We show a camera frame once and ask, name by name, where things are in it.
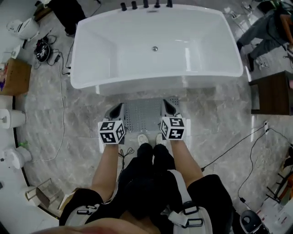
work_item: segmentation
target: floor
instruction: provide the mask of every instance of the floor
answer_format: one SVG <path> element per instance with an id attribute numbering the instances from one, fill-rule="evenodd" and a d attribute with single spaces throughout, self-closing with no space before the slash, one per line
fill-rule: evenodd
<path id="1" fill-rule="evenodd" d="M 235 12 L 243 13 L 241 1 L 174 0 L 174 3 L 204 6 L 220 11 L 230 7 Z M 79 0 L 79 2 L 86 16 L 91 15 L 98 6 L 93 0 Z M 97 13 L 117 9 L 119 6 L 120 1 L 117 0 L 103 2 Z M 253 2 L 252 6 L 255 8 L 257 3 Z M 261 16 L 262 13 L 255 10 L 250 17 L 241 15 L 236 20 L 237 24 L 229 16 L 226 17 L 237 40 L 243 31 L 247 30 L 250 24 Z M 51 33 L 58 37 L 53 47 L 62 51 L 66 59 L 73 38 L 65 35 L 64 28 L 54 13 L 45 17 L 40 25 L 39 37 L 52 29 Z M 33 52 L 36 40 L 34 39 L 26 45 L 28 51 Z M 251 49 L 250 46 L 247 46 L 242 52 L 249 52 Z M 284 50 L 277 48 L 263 56 L 262 61 L 266 62 L 269 68 L 262 68 L 262 70 L 256 68 L 256 71 L 251 74 L 251 79 L 283 70 L 291 72 L 289 60 L 284 59 L 283 55 L 286 55 Z M 31 59 L 35 64 L 33 53 Z M 246 58 L 243 54 L 242 59 L 245 65 Z M 61 76 L 60 84 L 58 65 L 53 67 L 41 65 L 38 69 L 32 69 L 29 92 L 16 99 L 16 108 L 24 110 L 27 115 L 27 123 L 17 129 L 18 141 L 28 142 L 33 160 L 36 160 L 36 162 L 29 162 L 24 166 L 30 184 L 36 185 L 51 177 L 56 190 L 61 189 L 64 194 L 72 192 L 77 187 L 89 186 L 101 158 L 97 126 L 105 111 L 112 105 L 125 100 L 168 96 L 177 96 L 183 115 L 191 119 L 191 136 L 186 139 L 186 143 L 201 167 L 250 134 L 253 128 L 262 126 L 265 120 L 268 120 L 270 127 L 281 132 L 290 140 L 293 138 L 292 117 L 252 116 L 250 114 L 252 104 L 248 74 L 245 69 L 243 75 L 236 81 L 214 88 L 154 90 L 104 97 L 74 89 L 71 86 L 70 78 L 66 75 Z M 60 147 L 63 134 L 62 100 L 65 107 L 64 141 L 54 160 L 43 161 L 53 158 Z M 246 207 L 240 202 L 237 191 L 251 170 L 249 156 L 253 141 L 262 133 L 263 131 L 260 130 L 253 135 L 253 138 L 248 137 L 204 171 L 205 175 L 217 174 L 220 176 L 235 207 L 240 212 Z M 127 136 L 125 145 L 121 147 L 124 151 L 128 147 L 132 147 L 136 151 L 138 148 L 136 136 L 133 134 Z M 252 209 L 259 208 L 266 198 L 266 186 L 272 186 L 279 179 L 277 172 L 287 149 L 287 141 L 273 131 L 262 137 L 254 147 L 252 152 L 254 170 L 240 190 L 240 195 L 246 199 Z M 134 153 L 126 157 L 126 165 L 135 155 Z M 56 208 L 61 199 L 62 194 L 50 207 L 50 210 L 56 214 L 58 214 Z"/>

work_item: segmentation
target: forearm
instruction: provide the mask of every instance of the forearm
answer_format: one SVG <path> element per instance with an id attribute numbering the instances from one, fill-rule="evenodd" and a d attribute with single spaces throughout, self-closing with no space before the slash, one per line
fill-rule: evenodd
<path id="1" fill-rule="evenodd" d="M 203 177 L 201 168 L 191 156 L 184 141 L 171 141 L 176 170 L 184 179 L 186 187 Z"/>
<path id="2" fill-rule="evenodd" d="M 91 189 L 99 193 L 103 201 L 108 200 L 115 189 L 118 165 L 118 145 L 106 145 L 98 168 L 92 179 Z"/>
<path id="3" fill-rule="evenodd" d="M 280 18 L 281 18 L 282 25 L 283 25 L 283 28 L 285 30 L 285 33 L 287 35 L 287 38 L 288 38 L 290 44 L 293 44 L 293 37 L 292 37 L 291 31 L 290 31 L 290 26 L 289 26 L 289 23 L 288 23 L 288 17 L 287 17 L 287 15 L 281 15 Z"/>

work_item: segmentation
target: bathtub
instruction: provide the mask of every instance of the bathtub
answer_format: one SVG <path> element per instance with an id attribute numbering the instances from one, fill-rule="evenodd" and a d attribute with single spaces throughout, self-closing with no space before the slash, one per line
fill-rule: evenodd
<path id="1" fill-rule="evenodd" d="M 220 11 L 161 4 L 108 11 L 79 22 L 71 84 L 111 95 L 211 87 L 240 77 L 243 66 Z"/>

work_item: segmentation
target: gray pants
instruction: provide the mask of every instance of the gray pants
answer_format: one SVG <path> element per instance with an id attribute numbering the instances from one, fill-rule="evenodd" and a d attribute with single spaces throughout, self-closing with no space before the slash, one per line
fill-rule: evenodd
<path id="1" fill-rule="evenodd" d="M 260 44 L 250 53 L 253 59 L 266 54 L 274 48 L 280 47 L 287 43 L 282 39 L 277 30 L 274 15 L 265 15 L 258 19 L 239 39 L 242 45 L 248 45 L 254 38 L 263 39 Z"/>

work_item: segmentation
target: wall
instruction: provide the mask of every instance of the wall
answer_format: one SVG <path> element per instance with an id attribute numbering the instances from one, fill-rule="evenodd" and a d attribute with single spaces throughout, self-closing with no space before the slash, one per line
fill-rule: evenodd
<path id="1" fill-rule="evenodd" d="M 0 109 L 12 108 L 12 97 L 0 96 Z M 8 145 L 15 145 L 13 129 L 0 128 L 0 152 Z M 13 171 L 0 162 L 0 222 L 10 234 L 29 234 L 58 226 L 58 220 L 38 207 L 27 204 L 22 189 L 26 188 L 21 170 Z"/>
<path id="2" fill-rule="evenodd" d="M 7 23 L 16 19 L 25 21 L 32 17 L 36 9 L 35 3 L 36 0 L 4 0 L 0 4 L 0 61 L 6 48 L 23 44 L 23 40 L 7 31 Z"/>

